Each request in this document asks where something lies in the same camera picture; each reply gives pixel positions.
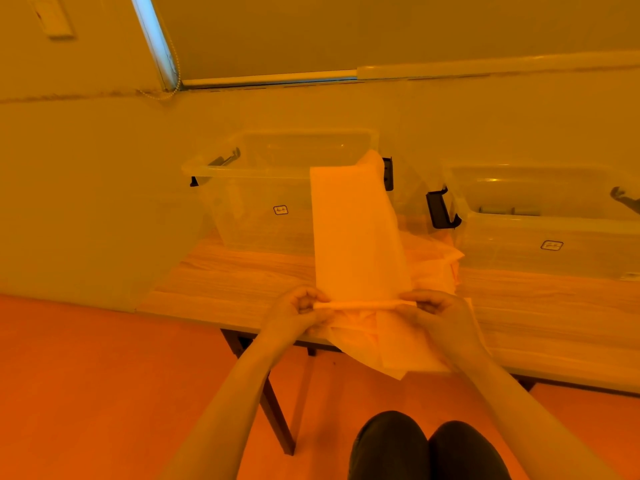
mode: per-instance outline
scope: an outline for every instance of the dark pants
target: dark pants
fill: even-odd
[[[500,454],[462,421],[441,425],[427,440],[398,411],[373,416],[351,450],[349,480],[509,480]]]

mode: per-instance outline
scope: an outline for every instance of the bin handle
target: bin handle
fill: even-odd
[[[453,221],[449,220],[447,206],[444,203],[443,195],[447,193],[448,188],[435,192],[427,192],[427,205],[431,215],[431,223],[435,229],[455,229],[462,224],[462,219],[456,214]]]

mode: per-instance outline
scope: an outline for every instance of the transparent storage bin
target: transparent storage bin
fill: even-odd
[[[355,164],[372,130],[242,132],[182,166],[231,249],[312,255],[309,168]]]
[[[640,280],[640,215],[610,195],[620,186],[640,196],[631,177],[500,165],[451,166],[444,179],[450,215],[462,218],[453,236],[464,266]]]

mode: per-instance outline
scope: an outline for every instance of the orange cloth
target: orange cloth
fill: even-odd
[[[398,379],[407,371],[448,372],[426,332],[389,302],[414,288],[454,293],[463,254],[437,239],[398,231],[377,152],[368,151],[354,166],[312,168],[310,176],[316,285],[341,303],[332,308],[343,308],[310,332]]]

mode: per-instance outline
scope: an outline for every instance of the plastic bin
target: plastic bin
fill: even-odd
[[[500,165],[450,166],[444,179],[450,218],[462,218],[453,236],[464,266],[640,280],[640,215],[610,195],[616,186],[640,193],[631,177]]]
[[[368,149],[378,149],[372,130],[243,132],[182,170],[227,247],[312,255],[309,168],[353,165]]]

